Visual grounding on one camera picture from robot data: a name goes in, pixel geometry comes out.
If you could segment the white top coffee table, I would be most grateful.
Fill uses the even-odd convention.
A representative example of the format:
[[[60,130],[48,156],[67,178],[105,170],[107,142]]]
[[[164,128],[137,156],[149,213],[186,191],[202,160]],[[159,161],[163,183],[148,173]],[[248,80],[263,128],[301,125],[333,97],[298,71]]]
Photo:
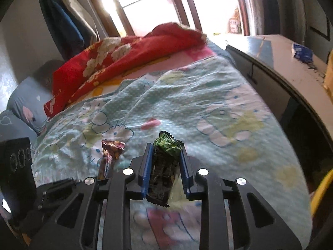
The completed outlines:
[[[311,67],[292,54],[293,41],[279,34],[231,35],[226,48],[256,65],[311,114],[332,147],[332,102],[323,87],[326,64],[316,55]]]

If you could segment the yellow rimmed black trash bin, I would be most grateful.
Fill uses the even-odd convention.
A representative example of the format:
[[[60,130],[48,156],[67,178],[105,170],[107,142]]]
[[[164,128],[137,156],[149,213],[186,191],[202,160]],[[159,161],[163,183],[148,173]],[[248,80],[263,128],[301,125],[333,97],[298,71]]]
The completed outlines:
[[[333,174],[333,170],[331,169],[323,178],[323,180],[321,181],[321,183],[319,184],[319,187],[317,188],[317,190],[314,192],[314,194],[312,195],[312,199],[311,199],[311,216],[314,217],[319,205],[321,203],[321,201],[323,200],[326,192],[328,191],[328,189],[330,188],[330,186],[332,186],[332,174]]]

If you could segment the blue tissue pack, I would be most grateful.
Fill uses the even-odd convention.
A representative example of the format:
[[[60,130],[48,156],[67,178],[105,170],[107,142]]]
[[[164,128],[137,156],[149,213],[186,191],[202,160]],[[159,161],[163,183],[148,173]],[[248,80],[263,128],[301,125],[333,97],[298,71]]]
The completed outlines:
[[[313,63],[313,51],[295,42],[292,44],[292,56],[303,63]]]

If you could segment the wooden framed glass door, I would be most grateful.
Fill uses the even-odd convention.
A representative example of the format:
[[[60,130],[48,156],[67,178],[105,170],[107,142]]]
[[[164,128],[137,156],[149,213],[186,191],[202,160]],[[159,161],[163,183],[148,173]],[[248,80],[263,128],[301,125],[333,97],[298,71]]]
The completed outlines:
[[[144,36],[176,22],[209,36],[250,35],[246,0],[91,0],[109,36]]]

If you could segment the tan paper bag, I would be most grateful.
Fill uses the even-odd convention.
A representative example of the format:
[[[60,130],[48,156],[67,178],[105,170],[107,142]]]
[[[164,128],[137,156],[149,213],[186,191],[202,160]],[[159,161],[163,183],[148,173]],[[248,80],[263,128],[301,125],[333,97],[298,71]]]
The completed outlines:
[[[326,75],[324,78],[323,87],[328,94],[328,96],[332,99],[333,97],[333,56],[330,53],[330,57],[328,59]]]

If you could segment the green snack wrapper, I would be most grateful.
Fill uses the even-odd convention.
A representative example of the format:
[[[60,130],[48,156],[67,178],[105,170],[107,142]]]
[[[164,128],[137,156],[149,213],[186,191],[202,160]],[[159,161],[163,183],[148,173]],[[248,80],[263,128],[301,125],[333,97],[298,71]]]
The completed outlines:
[[[183,148],[183,141],[175,139],[167,131],[161,131],[154,140],[147,201],[164,208],[169,206],[171,191],[179,176]]]

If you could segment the grey right curtain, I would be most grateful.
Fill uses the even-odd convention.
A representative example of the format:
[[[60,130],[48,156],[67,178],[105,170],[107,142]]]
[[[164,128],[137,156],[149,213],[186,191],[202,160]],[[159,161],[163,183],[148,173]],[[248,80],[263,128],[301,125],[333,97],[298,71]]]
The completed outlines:
[[[307,19],[304,0],[250,0],[255,35],[280,34],[304,42]]]

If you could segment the dark left curtain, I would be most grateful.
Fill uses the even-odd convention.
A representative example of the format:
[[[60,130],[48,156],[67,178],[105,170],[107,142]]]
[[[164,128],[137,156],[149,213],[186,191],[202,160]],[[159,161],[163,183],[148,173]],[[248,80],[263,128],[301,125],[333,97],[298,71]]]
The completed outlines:
[[[100,40],[94,19],[78,0],[39,0],[54,43],[65,61]]]

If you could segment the light blue cartoon bed sheet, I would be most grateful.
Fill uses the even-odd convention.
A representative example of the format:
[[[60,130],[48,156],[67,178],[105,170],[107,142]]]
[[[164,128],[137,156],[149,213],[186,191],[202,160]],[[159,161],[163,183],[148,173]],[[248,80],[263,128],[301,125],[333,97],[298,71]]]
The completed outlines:
[[[38,185],[95,176],[103,139],[121,141],[121,170],[161,131],[224,179],[243,177],[309,244],[309,194],[299,160],[262,98],[226,58],[107,81],[50,119],[33,147]]]

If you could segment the brown foil candy wrapper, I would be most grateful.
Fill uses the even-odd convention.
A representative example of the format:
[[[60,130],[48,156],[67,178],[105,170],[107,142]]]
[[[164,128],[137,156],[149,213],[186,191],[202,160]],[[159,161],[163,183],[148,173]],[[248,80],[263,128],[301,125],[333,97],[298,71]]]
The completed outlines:
[[[113,168],[125,149],[125,143],[121,141],[102,140],[103,157],[99,162],[98,180],[112,177]]]

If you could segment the grey blue pillow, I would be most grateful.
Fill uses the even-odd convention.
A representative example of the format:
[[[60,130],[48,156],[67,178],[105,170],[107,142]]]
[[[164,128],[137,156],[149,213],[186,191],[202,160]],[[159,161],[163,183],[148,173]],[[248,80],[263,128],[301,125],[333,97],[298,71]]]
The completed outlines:
[[[25,122],[37,135],[46,126],[47,115],[44,104],[52,99],[50,77],[27,77],[13,91],[7,102],[7,109]]]

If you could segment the red floral quilt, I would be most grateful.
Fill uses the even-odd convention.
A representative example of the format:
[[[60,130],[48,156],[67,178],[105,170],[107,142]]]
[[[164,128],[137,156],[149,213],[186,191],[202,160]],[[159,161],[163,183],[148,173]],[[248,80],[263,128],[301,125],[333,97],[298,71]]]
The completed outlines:
[[[207,36],[178,23],[156,26],[143,37],[107,37],[95,42],[53,73],[53,97],[43,108],[54,117],[100,84],[173,53],[203,46]]]

